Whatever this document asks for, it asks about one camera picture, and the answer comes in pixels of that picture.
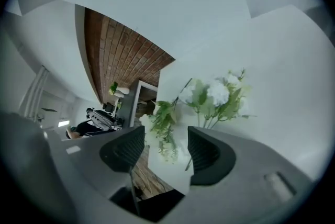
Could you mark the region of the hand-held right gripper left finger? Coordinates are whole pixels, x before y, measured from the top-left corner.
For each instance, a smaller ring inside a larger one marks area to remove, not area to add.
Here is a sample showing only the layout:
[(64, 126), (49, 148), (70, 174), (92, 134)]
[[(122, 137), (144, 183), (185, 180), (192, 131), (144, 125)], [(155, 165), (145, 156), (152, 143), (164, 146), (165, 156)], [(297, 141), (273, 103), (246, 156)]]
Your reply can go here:
[(54, 160), (73, 165), (103, 197), (131, 187), (131, 172), (144, 149), (144, 127), (74, 140), (61, 140), (54, 130), (47, 130), (45, 136)]

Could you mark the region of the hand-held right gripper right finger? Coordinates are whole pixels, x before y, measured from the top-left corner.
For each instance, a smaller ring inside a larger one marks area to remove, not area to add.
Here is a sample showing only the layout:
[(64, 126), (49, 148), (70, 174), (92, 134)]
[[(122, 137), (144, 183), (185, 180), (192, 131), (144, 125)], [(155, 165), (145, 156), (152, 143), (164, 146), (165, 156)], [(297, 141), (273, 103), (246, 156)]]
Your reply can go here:
[(193, 220), (261, 220), (289, 211), (312, 187), (272, 148), (219, 131), (189, 127), (194, 174), (184, 202)]

